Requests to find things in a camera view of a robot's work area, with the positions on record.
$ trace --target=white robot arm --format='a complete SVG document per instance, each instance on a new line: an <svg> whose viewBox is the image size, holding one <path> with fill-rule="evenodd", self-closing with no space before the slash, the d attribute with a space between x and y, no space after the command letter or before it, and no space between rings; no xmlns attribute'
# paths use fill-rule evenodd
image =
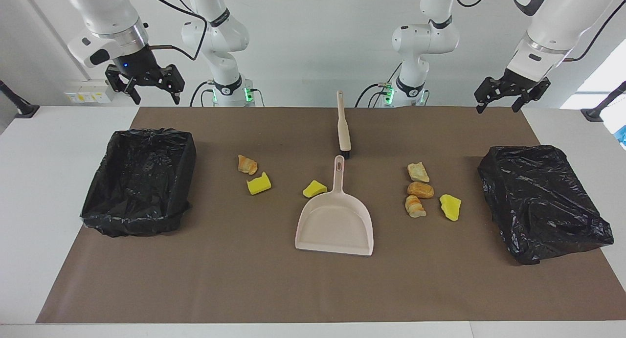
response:
<svg viewBox="0 0 626 338"><path fill-rule="evenodd" d="M209 21L201 52L213 74L215 103L222 107L253 106L249 94L252 82L239 73L237 62L229 53L248 47L248 30L230 14L224 0L191 0L191 8ZM196 48L203 33L202 21L188 22L183 26L183 41Z"/></svg>
<svg viewBox="0 0 626 338"><path fill-rule="evenodd" d="M76 59L89 68L112 60L105 71L116 92L141 100L135 86L155 86L170 93L174 102L185 81L175 65L161 68L148 46L143 24L129 0L69 0L82 15L85 30L67 45Z"/></svg>
<svg viewBox="0 0 626 338"><path fill-rule="evenodd" d="M424 88L429 64L425 54L454 51L459 32L452 23L453 0L421 0L420 9L428 24L400 26L393 34L393 48L402 56L400 75L393 82L394 95L383 107L413 106Z"/></svg>
<svg viewBox="0 0 626 338"><path fill-rule="evenodd" d="M559 66L613 0L514 0L532 23L501 79L487 77L474 93L476 109L501 97L518 96L514 112L539 100L550 86L546 75Z"/></svg>

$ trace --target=bread piece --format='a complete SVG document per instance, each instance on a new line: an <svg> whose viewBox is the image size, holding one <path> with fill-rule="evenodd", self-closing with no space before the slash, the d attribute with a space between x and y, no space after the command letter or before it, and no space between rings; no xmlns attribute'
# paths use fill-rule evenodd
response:
<svg viewBox="0 0 626 338"><path fill-rule="evenodd" d="M238 155L238 157L239 157L239 164L237 165L238 171L242 173L247 173L249 175L253 175L254 173L257 173L257 169L259 167L257 166L257 162L255 160L242 156L242 155Z"/></svg>
<svg viewBox="0 0 626 338"><path fill-rule="evenodd" d="M418 198L418 196L409 195L404 202L404 208L406 209L409 216L413 218L424 217L426 215L426 211L424 210L424 206L422 206L422 202Z"/></svg>
<svg viewBox="0 0 626 338"><path fill-rule="evenodd" d="M422 164L422 162L418 164L409 164L406 168L409 170L409 176L411 176L411 180L423 182L430 181L428 173L426 173L426 170L424 169L424 164Z"/></svg>
<svg viewBox="0 0 626 338"><path fill-rule="evenodd" d="M418 196L418 198L429 199L429 198L432 198L432 196L434 196L434 189L432 189L432 186L428 184L414 181L409 185L409 187L406 190L406 193L409 195Z"/></svg>

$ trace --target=sponge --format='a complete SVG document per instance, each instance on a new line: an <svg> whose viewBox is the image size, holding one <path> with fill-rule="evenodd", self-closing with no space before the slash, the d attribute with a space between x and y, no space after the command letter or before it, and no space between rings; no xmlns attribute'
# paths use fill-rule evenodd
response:
<svg viewBox="0 0 626 338"><path fill-rule="evenodd" d="M321 193L327 192L328 188L326 188L326 185L318 182L317 180L313 180L311 184L309 184L309 186L307 186L307 188L302 191L302 195L306 196L307 198L312 198L315 195L320 195Z"/></svg>
<svg viewBox="0 0 626 338"><path fill-rule="evenodd" d="M448 220L456 222L459 220L459 213L461 211L461 200L452 195L442 195L439 198L441 201L441 209L446 214Z"/></svg>
<svg viewBox="0 0 626 338"><path fill-rule="evenodd" d="M248 190L250 191L251 195L257 195L262 191L266 191L272 188L270 178L268 178L268 175L266 175L265 172L263 172L260 177L250 181L246 180L246 182L248 183Z"/></svg>

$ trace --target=black stand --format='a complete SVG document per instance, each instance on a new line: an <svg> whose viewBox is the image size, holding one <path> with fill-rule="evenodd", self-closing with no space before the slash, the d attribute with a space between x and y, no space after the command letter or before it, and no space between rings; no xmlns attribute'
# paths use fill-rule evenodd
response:
<svg viewBox="0 0 626 338"><path fill-rule="evenodd" d="M0 80L0 91L9 97L11 102L18 108L18 113L15 115L15 118L30 118L35 115L35 112L39 109L39 106L36 104L30 104L27 100L18 96L17 93L13 92L2 80Z"/></svg>
<svg viewBox="0 0 626 338"><path fill-rule="evenodd" d="M613 92L609 93L606 98L597 105L596 108L591 109L581 109L581 113L585 116L586 120L590 122L604 122L602 118L600 118L600 113L604 108L607 108L613 100L615 100L619 95L626 91L626 81L622 82L622 84L616 88Z"/></svg>

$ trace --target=white dustpan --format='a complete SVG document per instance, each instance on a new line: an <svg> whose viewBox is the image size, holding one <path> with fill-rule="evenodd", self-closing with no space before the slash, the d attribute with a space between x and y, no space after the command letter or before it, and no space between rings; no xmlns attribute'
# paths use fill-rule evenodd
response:
<svg viewBox="0 0 626 338"><path fill-rule="evenodd" d="M295 232L295 248L372 255L372 220L362 202L344 193L344 164L342 156L335 157L333 190L317 195L304 206Z"/></svg>

